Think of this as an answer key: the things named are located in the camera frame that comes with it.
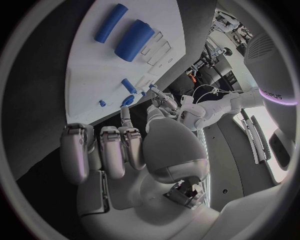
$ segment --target white pegboard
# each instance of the white pegboard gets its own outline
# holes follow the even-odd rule
[[[128,11],[105,43],[95,41],[100,25],[118,3],[126,6]],[[124,33],[136,19],[149,24],[155,31],[146,46],[162,34],[162,39],[171,47],[165,50],[166,53],[156,54],[162,56],[154,66],[145,61],[142,53],[132,62],[114,53]],[[121,84],[123,79],[127,78],[136,87],[144,86],[147,91],[146,84],[155,83],[185,53],[184,31],[176,0],[95,1],[80,24],[69,54],[65,79],[67,123],[90,124],[117,112],[123,100],[131,95]],[[142,97],[141,94],[134,96],[133,104]],[[100,106],[100,100],[106,102],[105,107]]]

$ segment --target white board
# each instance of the white board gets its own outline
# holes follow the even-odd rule
[[[114,27],[105,43],[94,37],[116,4],[128,11]],[[115,54],[125,32],[135,20],[155,31],[132,62]],[[131,94],[121,84],[127,78],[145,92],[186,54],[185,37],[176,0],[96,0],[82,20],[68,58],[65,79],[67,123],[90,124],[120,110]],[[137,103],[141,94],[134,94]],[[105,101],[101,107],[99,101]]]

